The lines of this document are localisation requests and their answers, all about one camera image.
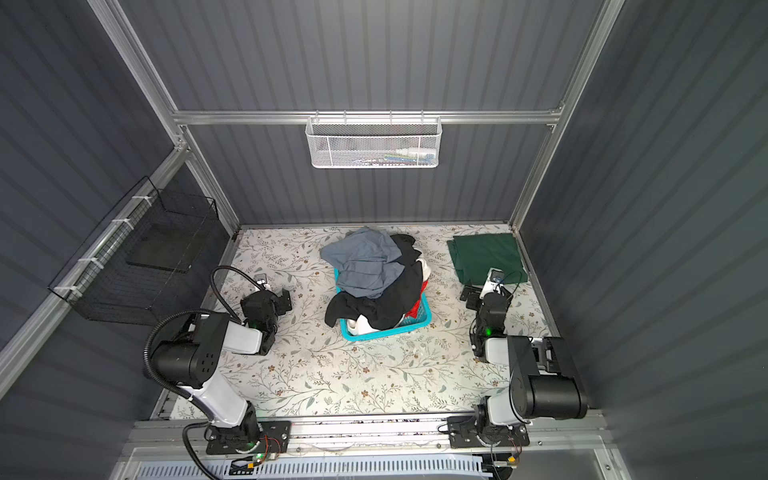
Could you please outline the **grey-blue t-shirt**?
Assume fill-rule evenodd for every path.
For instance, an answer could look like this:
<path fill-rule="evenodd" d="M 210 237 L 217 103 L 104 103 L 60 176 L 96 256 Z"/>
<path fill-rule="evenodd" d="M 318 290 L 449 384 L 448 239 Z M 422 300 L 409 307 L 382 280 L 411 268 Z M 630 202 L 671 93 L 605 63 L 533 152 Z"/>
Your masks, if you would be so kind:
<path fill-rule="evenodd" d="M 354 297 L 375 299 L 395 282 L 405 267 L 402 252 L 385 232 L 360 228 L 320 249 L 322 260 L 336 271 L 336 286 Z"/>

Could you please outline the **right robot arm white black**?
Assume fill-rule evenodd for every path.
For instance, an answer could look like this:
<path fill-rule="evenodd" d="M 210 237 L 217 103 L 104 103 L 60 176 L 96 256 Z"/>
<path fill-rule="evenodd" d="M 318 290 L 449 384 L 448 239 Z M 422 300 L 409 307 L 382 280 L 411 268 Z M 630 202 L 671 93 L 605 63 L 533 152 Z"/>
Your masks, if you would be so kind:
<path fill-rule="evenodd" d="M 505 332 L 513 293 L 503 285 L 466 286 L 460 300 L 475 313 L 469 328 L 474 357 L 506 366 L 508 384 L 474 407 L 471 419 L 458 421 L 451 431 L 467 427 L 464 441 L 487 447 L 527 444 L 526 426 L 538 418 L 576 420 L 586 416 L 588 396 L 572 355 L 561 337 L 530 337 Z"/>

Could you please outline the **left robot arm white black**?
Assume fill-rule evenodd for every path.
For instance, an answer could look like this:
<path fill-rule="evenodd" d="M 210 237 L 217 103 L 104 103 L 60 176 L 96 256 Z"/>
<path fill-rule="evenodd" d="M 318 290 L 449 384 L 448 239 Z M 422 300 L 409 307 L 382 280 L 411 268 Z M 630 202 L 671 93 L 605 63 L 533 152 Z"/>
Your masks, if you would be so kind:
<path fill-rule="evenodd" d="M 240 312 L 217 285 L 216 275 L 222 271 L 233 272 L 254 287 L 240 300 Z M 150 379 L 205 415 L 202 427 L 212 450 L 245 453 L 260 448 L 268 435 L 253 404 L 218 371 L 218 362 L 224 352 L 267 355 L 276 340 L 278 319 L 293 309 L 291 293 L 273 291 L 264 274 L 251 277 L 224 265 L 213 268 L 209 283 L 223 309 L 187 310 L 160 321 L 143 348 L 144 370 Z"/>

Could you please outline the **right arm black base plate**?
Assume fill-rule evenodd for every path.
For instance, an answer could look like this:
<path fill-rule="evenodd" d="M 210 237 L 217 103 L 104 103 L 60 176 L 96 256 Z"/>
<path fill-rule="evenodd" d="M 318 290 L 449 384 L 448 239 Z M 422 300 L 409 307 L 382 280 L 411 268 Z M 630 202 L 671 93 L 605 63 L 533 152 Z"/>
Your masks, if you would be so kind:
<path fill-rule="evenodd" d="M 447 419 L 447 435 L 453 449 L 521 449 L 530 445 L 527 430 L 521 425 L 483 424 L 473 415 L 450 416 Z"/>

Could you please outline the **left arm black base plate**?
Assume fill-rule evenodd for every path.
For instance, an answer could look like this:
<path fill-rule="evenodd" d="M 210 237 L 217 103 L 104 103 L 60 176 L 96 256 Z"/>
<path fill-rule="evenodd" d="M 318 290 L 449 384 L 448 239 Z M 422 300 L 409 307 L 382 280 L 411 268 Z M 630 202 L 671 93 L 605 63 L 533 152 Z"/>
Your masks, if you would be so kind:
<path fill-rule="evenodd" d="M 258 422 L 235 428 L 211 427 L 204 438 L 208 455 L 282 454 L 287 451 L 290 421 Z"/>

